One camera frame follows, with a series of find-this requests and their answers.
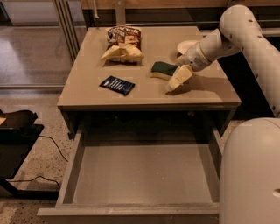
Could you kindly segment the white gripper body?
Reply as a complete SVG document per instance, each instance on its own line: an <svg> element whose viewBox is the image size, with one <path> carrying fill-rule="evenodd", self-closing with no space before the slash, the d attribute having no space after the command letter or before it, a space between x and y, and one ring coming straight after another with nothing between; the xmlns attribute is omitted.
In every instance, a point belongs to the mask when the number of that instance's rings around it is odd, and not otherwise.
<svg viewBox="0 0 280 224"><path fill-rule="evenodd" d="M212 64L202 52L199 42L185 52L183 59L185 64L189 65L194 72L202 71Z"/></svg>

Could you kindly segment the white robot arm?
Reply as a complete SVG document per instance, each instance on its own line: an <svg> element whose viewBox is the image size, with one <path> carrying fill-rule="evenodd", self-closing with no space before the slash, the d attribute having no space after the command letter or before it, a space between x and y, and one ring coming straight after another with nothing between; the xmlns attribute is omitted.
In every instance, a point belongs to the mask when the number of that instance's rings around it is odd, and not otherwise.
<svg viewBox="0 0 280 224"><path fill-rule="evenodd" d="M229 135L220 168L219 224L280 224L280 52L263 36L245 5L228 7L219 27L176 59L189 74L241 53L248 67L231 72L245 104L261 103L258 118Z"/></svg>

